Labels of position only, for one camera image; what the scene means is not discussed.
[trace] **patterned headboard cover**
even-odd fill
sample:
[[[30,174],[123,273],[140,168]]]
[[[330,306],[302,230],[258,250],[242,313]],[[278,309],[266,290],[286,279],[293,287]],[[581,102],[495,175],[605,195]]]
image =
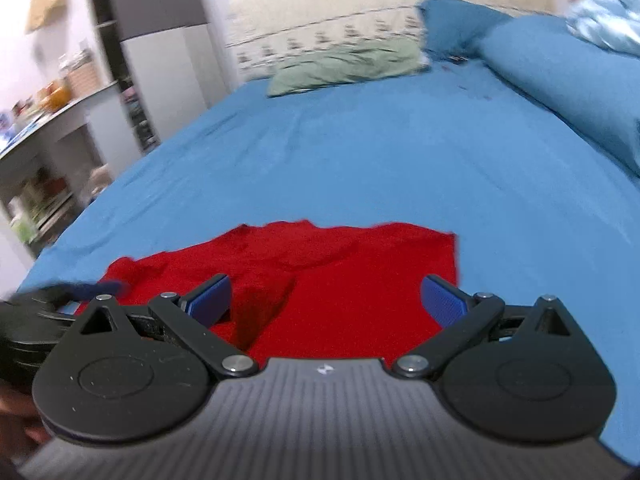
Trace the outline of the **patterned headboard cover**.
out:
[[[242,81],[284,59],[337,44],[402,35],[422,41],[420,0],[231,0],[227,46]],[[467,0],[511,14],[552,12],[554,0]]]

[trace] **circular indentation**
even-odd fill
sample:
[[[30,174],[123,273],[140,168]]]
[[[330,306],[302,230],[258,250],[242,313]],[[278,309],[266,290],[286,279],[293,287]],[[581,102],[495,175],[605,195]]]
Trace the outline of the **circular indentation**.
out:
[[[140,359],[106,357],[88,364],[78,375],[80,386],[103,399],[121,399],[144,390],[154,371]]]
[[[498,384],[511,395],[525,400],[549,400],[571,386],[571,375],[561,366],[534,359],[516,359],[498,368]]]
[[[248,355],[230,355],[222,360],[222,366],[230,372],[245,372],[254,365]]]
[[[403,355],[396,362],[405,372],[423,372],[429,367],[429,361],[421,355]]]

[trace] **green pillow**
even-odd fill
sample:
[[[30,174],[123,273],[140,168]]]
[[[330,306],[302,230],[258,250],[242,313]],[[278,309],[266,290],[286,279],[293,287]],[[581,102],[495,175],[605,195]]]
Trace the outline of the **green pillow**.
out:
[[[420,72],[428,58],[411,38],[367,40],[302,54],[276,67],[267,95],[275,97],[343,83]]]

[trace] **human hand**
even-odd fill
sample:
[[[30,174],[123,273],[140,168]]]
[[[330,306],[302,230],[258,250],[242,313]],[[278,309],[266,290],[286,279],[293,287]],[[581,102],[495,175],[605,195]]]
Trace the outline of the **human hand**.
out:
[[[0,384],[0,456],[23,457],[49,439],[31,397]]]

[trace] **bed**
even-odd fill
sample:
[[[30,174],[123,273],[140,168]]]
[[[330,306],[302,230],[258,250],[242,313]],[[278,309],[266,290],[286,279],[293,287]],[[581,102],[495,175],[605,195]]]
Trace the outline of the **bed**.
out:
[[[120,256],[241,223],[454,232],[463,290],[562,299],[616,379],[603,442],[640,462],[638,178],[482,59],[278,98],[267,86],[243,84],[126,171],[23,287],[95,280]]]

